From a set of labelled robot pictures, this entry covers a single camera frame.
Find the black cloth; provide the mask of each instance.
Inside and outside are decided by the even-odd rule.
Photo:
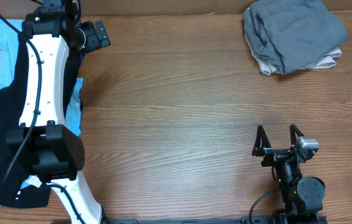
[[[9,163],[14,154],[5,141],[6,131],[17,128],[21,117],[27,92],[27,76],[29,70],[29,59],[26,42],[19,39],[17,62],[15,66],[14,80],[12,83],[0,90],[0,205],[11,208],[37,208],[48,204],[50,188],[42,184],[40,188],[28,186],[17,192],[24,180],[29,175],[19,161],[16,161],[13,170],[9,174],[5,188],[7,194],[2,192],[2,180],[7,171]],[[63,107],[66,114],[67,105],[76,83],[77,72],[82,64],[84,55],[79,51],[70,51],[64,72],[64,99]]]

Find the blue fabric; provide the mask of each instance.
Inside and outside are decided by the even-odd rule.
[[[14,27],[22,30],[22,20],[8,20]],[[15,74],[15,64],[18,55],[18,35],[7,24],[0,20],[0,89],[9,86]],[[65,116],[66,126],[71,132],[79,136],[82,112],[80,110],[80,91],[83,78],[77,78]],[[23,182],[21,189],[29,184]]]

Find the white cloth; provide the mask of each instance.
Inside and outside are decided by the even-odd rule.
[[[272,64],[262,61],[258,58],[258,56],[252,50],[250,45],[249,39],[245,35],[246,42],[248,43],[250,52],[252,53],[253,58],[256,59],[257,63],[259,64],[259,70],[264,75],[271,75],[271,73],[281,73],[278,71]],[[342,51],[339,47],[335,48],[328,54],[324,55],[323,57],[319,58],[317,61],[310,63],[304,68],[301,69],[321,69],[321,68],[332,68],[336,65],[336,61],[333,60],[334,58],[340,57],[342,55]]]

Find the wooden tabletop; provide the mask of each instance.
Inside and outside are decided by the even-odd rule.
[[[240,15],[102,19],[112,46],[85,57],[84,174],[110,218],[240,218],[276,188],[252,157],[257,126],[274,148],[290,124],[320,142],[302,164],[326,183],[330,223],[352,223],[352,12],[337,66],[266,77],[244,39]],[[255,214],[282,207],[280,196]],[[68,220],[55,194],[48,207],[0,206],[0,224]]]

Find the gray cloth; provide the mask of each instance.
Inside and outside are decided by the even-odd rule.
[[[321,0],[260,0],[243,17],[252,50],[281,74],[305,67],[348,38]]]

